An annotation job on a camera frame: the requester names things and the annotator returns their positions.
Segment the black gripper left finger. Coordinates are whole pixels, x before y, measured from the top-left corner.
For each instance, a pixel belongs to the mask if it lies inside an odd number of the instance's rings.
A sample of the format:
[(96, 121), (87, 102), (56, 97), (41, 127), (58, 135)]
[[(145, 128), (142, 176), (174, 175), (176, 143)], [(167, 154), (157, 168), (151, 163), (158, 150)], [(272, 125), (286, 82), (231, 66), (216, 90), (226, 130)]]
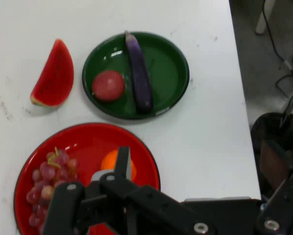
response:
[(212, 225), (151, 186), (130, 180), (130, 149), (118, 150), (113, 171), (88, 186), (75, 181), (56, 187), (42, 233), (85, 235), (104, 223), (121, 235), (209, 235)]

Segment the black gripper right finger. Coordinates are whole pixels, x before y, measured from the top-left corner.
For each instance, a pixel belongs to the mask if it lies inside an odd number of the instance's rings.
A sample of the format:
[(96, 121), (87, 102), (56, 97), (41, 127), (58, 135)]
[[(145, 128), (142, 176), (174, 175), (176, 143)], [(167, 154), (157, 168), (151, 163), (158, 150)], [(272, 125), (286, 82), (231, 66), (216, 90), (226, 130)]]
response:
[(256, 220), (258, 235), (293, 235), (293, 172), (286, 177)]

